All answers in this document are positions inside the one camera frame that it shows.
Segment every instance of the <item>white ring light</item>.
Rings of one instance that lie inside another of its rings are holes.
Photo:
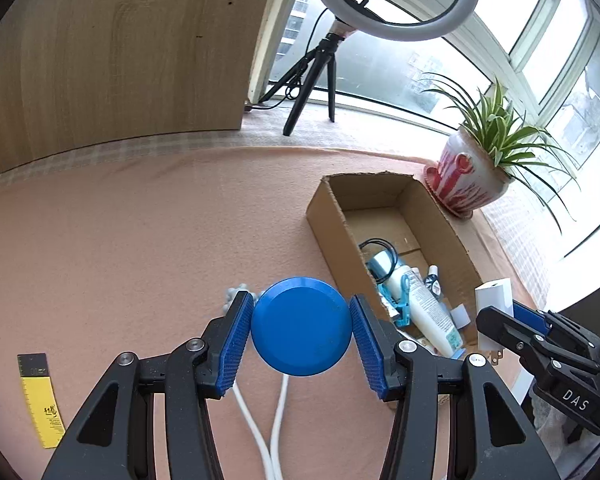
[[[343,22],[377,38],[394,41],[425,41],[456,30],[474,12],[478,0],[455,0],[451,7],[436,18],[413,25],[377,22],[360,14],[344,0],[322,0],[322,2]]]

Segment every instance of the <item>plaid fabric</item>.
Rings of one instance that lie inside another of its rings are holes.
[[[344,108],[337,109],[336,122],[331,123],[326,107],[312,104],[302,112],[293,134],[283,137],[289,106],[285,103],[266,112],[245,114],[241,130],[136,137],[58,153],[1,173],[0,188],[57,171],[199,148],[301,146],[438,160],[446,143],[446,136],[422,126]],[[547,258],[534,225],[541,208],[513,185],[504,197],[482,210],[536,305],[544,306],[548,292]]]

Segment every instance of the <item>flower pot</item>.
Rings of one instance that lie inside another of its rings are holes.
[[[460,218],[504,195],[512,178],[464,128],[449,137],[437,166],[425,168],[425,183],[440,203]]]

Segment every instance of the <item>screw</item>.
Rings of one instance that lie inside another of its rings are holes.
[[[471,354],[469,356],[469,362],[473,365],[473,366],[484,366],[485,364],[487,364],[487,359],[484,358],[484,356],[480,355],[480,354]]]
[[[118,356],[118,364],[120,366],[127,366],[134,361],[134,355],[131,352],[122,352]]]
[[[189,350],[189,352],[197,352],[198,350],[202,350],[204,347],[205,342],[199,337],[195,337],[187,341],[187,350]]]
[[[418,349],[418,345],[416,345],[416,343],[414,343],[413,341],[405,339],[404,341],[400,341],[398,343],[398,348],[403,352],[410,354],[411,352],[415,352]]]

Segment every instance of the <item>blue cap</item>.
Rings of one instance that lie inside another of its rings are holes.
[[[315,375],[346,352],[351,314],[331,285],[315,278],[288,278],[270,287],[256,303],[251,337],[272,368],[294,376]]]

